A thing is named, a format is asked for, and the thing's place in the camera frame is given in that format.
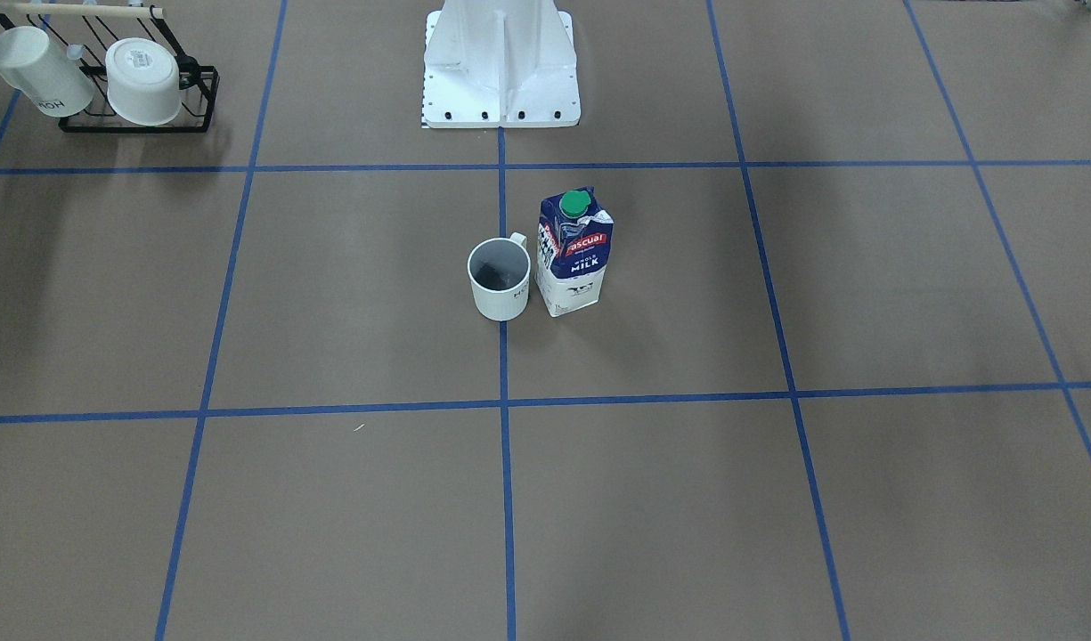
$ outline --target white cup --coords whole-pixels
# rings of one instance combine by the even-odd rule
[[[0,76],[45,114],[76,114],[94,98],[94,84],[41,28],[0,33]]]
[[[475,304],[491,320],[509,320],[526,309],[529,300],[529,252],[526,238],[483,240],[470,252],[467,274]]]
[[[180,71],[172,53],[156,41],[127,37],[106,50],[106,97],[123,119],[157,126],[182,110]]]

